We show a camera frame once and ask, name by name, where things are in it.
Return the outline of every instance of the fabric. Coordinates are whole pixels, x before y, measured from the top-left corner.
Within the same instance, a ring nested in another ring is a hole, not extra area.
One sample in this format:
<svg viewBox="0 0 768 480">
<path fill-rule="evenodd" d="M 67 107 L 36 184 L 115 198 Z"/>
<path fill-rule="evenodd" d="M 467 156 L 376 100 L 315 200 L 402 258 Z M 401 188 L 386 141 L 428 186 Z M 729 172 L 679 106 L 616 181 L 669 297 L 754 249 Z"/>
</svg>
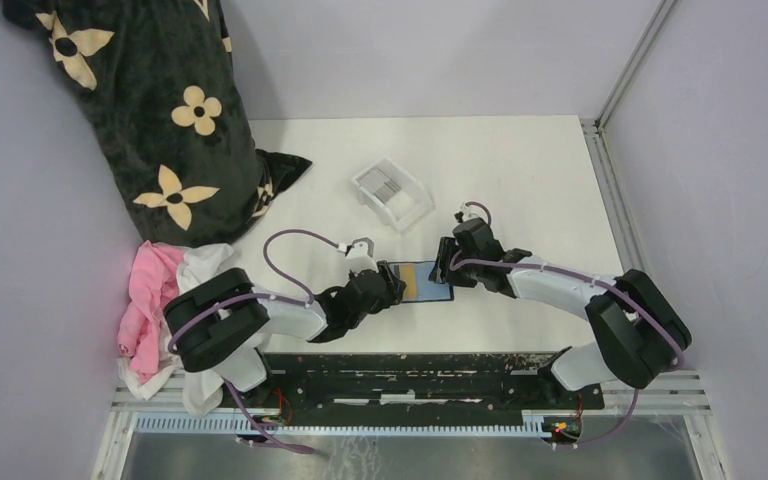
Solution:
<svg viewBox="0 0 768 480">
<path fill-rule="evenodd" d="M 119 357 L 116 359 L 116 363 L 119 367 L 119 378 L 125 382 L 128 390 L 140 400 L 151 399 L 169 381 L 169 377 L 175 373 L 175 370 L 183 368 L 180 357 L 171 355 L 161 362 L 160 370 L 155 375 L 149 378 L 147 382 L 141 383 L 139 374 L 131 370 L 130 358 Z"/>
<path fill-rule="evenodd" d="M 219 0 L 3 0 L 39 32 L 151 242 L 245 233 L 310 161 L 255 150 Z"/>
<path fill-rule="evenodd" d="M 129 358 L 129 368 L 140 384 L 148 382 L 170 356 L 166 344 L 171 335 L 163 308 L 178 296 L 176 278 L 184 252 L 176 247 L 145 242 L 137 250 L 128 295 L 131 303 L 119 324 L 120 353 Z"/>
<path fill-rule="evenodd" d="M 184 253 L 178 265 L 177 283 L 180 293 L 186 293 L 216 275 L 233 267 L 234 249 L 230 245 L 205 245 Z M 265 378 L 266 370 L 254 347 L 265 347 L 269 336 L 255 334 L 214 370 L 184 374 L 183 403 L 190 415 L 203 417 L 222 402 L 223 376 L 242 391 Z"/>
</svg>

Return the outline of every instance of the white cloth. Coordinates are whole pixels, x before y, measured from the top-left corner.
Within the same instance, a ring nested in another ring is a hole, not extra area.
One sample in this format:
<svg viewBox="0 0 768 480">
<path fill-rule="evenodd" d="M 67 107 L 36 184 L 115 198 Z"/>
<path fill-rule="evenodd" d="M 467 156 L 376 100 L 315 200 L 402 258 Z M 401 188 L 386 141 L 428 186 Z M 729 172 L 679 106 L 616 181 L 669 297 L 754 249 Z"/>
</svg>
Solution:
<svg viewBox="0 0 768 480">
<path fill-rule="evenodd" d="M 119 357 L 116 363 L 119 366 L 119 378 L 125 382 L 128 390 L 140 400 L 148 400 L 163 388 L 163 385 L 169 381 L 169 377 L 179 368 L 183 368 L 181 357 L 172 355 L 167 350 L 169 341 L 172 340 L 172 334 L 166 322 L 160 322 L 160 369 L 148 382 L 141 384 L 139 374 L 131 370 L 131 359 L 128 357 Z"/>
<path fill-rule="evenodd" d="M 229 259 L 234 249 L 227 244 L 205 245 L 184 253 L 184 262 L 178 266 L 178 290 L 186 293 L 233 266 Z M 219 406 L 222 401 L 223 377 L 228 378 L 240 390 L 247 390 L 265 379 L 263 362 L 254 350 L 265 346 L 269 336 L 255 334 L 214 370 L 184 375 L 184 408 L 190 415 L 203 417 Z"/>
</svg>

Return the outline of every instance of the black pillow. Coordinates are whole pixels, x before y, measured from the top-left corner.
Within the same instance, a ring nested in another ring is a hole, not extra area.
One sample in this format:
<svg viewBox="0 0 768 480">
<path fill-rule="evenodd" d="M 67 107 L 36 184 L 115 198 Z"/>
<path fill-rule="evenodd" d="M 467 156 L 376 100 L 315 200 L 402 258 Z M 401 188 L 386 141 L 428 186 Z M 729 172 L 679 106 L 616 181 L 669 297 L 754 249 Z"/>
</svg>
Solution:
<svg viewBox="0 0 768 480">
<path fill-rule="evenodd" d="M 311 165 L 255 149 L 219 0 L 4 0 L 3 13 L 44 34 L 146 240 L 230 243 Z"/>
</svg>

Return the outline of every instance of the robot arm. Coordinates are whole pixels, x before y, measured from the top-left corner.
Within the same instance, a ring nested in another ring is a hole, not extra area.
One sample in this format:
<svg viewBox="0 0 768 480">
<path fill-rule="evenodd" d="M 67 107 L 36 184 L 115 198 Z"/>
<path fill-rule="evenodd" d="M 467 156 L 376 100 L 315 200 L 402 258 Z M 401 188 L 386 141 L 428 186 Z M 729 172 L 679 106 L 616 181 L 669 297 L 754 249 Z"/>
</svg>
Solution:
<svg viewBox="0 0 768 480">
<path fill-rule="evenodd" d="M 613 278 L 566 269 L 526 250 L 505 251 L 490 225 L 466 206 L 455 218 L 460 224 L 453 237 L 441 239 L 431 280 L 461 287 L 481 283 L 590 323 L 595 342 L 559 352 L 542 369 L 564 390 L 614 379 L 641 389 L 675 364 L 673 346 L 643 318 L 630 320 L 634 308 L 624 298 L 645 309 L 682 351 L 690 345 L 690 332 L 645 273 L 632 269 Z"/>
<path fill-rule="evenodd" d="M 357 328 L 369 314 L 401 303 L 405 283 L 386 262 L 372 259 L 373 243 L 346 246 L 349 280 L 304 300 L 259 287 L 243 269 L 228 270 L 170 302 L 164 309 L 175 351 L 188 372 L 213 370 L 247 392 L 267 378 L 255 350 L 260 334 L 280 333 L 329 342 Z"/>
</svg>

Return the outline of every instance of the small plastic basket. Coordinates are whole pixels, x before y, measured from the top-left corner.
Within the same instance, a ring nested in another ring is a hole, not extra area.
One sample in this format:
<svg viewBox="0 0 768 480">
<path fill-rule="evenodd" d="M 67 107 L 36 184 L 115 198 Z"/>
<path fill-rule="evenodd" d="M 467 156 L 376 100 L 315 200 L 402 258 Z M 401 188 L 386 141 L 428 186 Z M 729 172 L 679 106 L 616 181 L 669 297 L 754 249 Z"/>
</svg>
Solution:
<svg viewBox="0 0 768 480">
<path fill-rule="evenodd" d="M 398 232 L 404 232 L 434 209 L 422 183 L 387 157 L 352 177 L 352 183 L 358 189 L 358 201 Z"/>
</svg>

